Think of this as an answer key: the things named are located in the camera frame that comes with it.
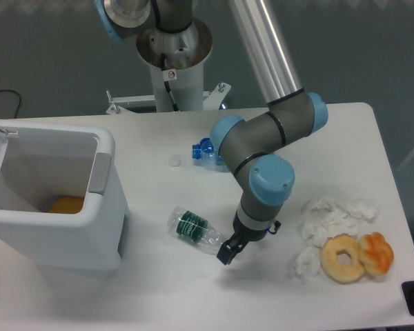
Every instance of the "blue joint cap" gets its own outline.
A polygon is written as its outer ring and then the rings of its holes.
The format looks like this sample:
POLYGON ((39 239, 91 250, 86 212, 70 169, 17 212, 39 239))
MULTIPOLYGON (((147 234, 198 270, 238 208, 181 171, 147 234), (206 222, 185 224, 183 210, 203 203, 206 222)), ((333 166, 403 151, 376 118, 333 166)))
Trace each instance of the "blue joint cap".
POLYGON ((210 140, 213 143, 216 151, 219 154, 222 141, 226 138, 228 132, 240 121, 244 119, 239 115, 228 115, 223 119, 220 119, 210 130, 210 140))
POLYGON ((307 95, 310 97, 315 108, 315 123, 313 125, 313 129, 311 130, 311 133, 314 133, 323 128, 328 121, 328 108, 317 93, 310 92, 307 93, 307 95))
POLYGON ((113 41, 121 41, 121 37, 115 32, 115 30, 112 27, 112 24, 110 24, 108 17, 106 16, 106 11, 103 8, 103 4, 101 3, 101 0, 95 0, 95 7, 97 7, 99 17, 101 21, 103 22, 104 28, 106 29, 106 32, 109 34, 109 37, 113 41))
POLYGON ((295 171, 291 164, 273 154, 258 158, 249 174, 253 194, 266 205, 284 204, 294 183, 295 171))

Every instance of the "silver metal tube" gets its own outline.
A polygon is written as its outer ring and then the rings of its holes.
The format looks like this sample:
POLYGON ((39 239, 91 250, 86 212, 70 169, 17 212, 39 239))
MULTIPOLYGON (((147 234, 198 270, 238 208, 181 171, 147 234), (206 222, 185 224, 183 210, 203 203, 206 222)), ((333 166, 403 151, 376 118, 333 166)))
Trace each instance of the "silver metal tube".
POLYGON ((302 88, 273 9, 264 0, 229 0, 265 101, 302 88))

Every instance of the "metal bracket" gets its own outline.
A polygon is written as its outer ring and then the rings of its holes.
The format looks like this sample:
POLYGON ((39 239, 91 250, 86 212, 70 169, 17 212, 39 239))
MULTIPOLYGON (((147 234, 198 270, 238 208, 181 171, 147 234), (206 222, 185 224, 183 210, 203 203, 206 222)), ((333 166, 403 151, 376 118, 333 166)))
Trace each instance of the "metal bracket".
MULTIPOLYGON (((219 110, 227 109, 224 104, 224 99, 231 90, 231 85, 221 82, 216 88, 212 91, 204 91, 204 110, 219 110)), ((106 111, 106 114, 120 114, 120 107, 123 108, 147 108, 155 106, 155 96, 154 95, 141 95, 138 97, 116 97, 112 98, 110 91, 106 90, 108 96, 109 108, 106 111)))

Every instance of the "gray robot arm segment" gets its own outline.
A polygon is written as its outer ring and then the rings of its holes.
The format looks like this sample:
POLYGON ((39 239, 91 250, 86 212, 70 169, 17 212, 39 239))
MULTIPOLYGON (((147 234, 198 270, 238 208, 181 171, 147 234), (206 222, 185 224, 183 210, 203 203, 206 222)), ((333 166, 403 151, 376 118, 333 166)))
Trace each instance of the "gray robot arm segment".
POLYGON ((230 0, 268 112, 245 122, 224 117, 210 131, 210 139, 243 193, 233 220, 233 236, 224 242, 218 259, 229 264, 249 241, 275 232, 275 220, 294 184, 293 167, 272 155, 325 125, 328 110, 315 93, 306 94, 272 10, 264 0, 230 0))

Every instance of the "plastic bottle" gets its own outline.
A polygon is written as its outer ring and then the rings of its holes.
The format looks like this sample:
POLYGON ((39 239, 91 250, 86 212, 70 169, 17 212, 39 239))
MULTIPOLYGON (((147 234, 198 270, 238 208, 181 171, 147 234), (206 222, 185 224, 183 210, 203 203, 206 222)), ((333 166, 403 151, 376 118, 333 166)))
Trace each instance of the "plastic bottle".
POLYGON ((191 243, 207 254, 217 254, 225 237, 206 219, 182 207, 176 207, 169 216, 170 233, 191 243))
POLYGON ((210 170, 227 172, 228 168, 218 155, 210 138, 203 138, 196 145, 192 145, 192 159, 200 160, 201 165, 210 170))

